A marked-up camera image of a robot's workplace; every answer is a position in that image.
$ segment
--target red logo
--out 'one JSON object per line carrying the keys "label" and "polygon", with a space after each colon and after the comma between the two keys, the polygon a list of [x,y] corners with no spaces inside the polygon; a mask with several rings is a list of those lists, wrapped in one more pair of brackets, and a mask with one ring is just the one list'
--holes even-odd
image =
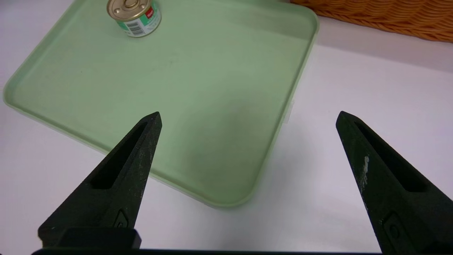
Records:
{"label": "red logo", "polygon": [[152,7],[149,8],[149,10],[146,12],[146,17],[149,19],[153,16],[154,10]]}

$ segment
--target plastic tray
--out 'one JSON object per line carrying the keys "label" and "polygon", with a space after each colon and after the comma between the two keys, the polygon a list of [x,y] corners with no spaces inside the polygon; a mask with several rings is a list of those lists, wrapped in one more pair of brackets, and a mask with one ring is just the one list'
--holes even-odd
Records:
{"label": "plastic tray", "polygon": [[102,152],[159,111],[151,176],[212,206],[245,202],[313,45],[316,15],[277,0],[160,0],[161,24],[137,39],[106,2],[75,1],[9,80],[4,102]]}

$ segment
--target white table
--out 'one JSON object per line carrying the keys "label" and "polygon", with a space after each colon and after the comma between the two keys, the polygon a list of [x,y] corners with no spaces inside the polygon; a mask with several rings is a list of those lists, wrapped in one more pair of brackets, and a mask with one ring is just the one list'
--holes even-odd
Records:
{"label": "white table", "polygon": [[[70,2],[0,3],[0,88]],[[453,45],[320,20],[253,199],[219,210],[149,179],[142,248],[379,251],[335,129],[341,110],[453,197]],[[39,249],[39,225],[103,157],[0,103],[0,253]]]}

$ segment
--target wicker basket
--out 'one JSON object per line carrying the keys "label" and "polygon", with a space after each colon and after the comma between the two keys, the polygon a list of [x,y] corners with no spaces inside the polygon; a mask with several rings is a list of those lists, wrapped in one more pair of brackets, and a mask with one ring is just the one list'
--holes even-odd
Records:
{"label": "wicker basket", "polygon": [[453,42],[453,0],[291,0],[318,15],[417,36]]}

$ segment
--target can lid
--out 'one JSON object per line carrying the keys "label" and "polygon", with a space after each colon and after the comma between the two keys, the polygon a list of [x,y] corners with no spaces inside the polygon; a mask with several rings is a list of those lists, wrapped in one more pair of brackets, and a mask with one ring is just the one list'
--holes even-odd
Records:
{"label": "can lid", "polygon": [[129,21],[140,17],[151,6],[152,0],[109,0],[107,13],[118,21]]}

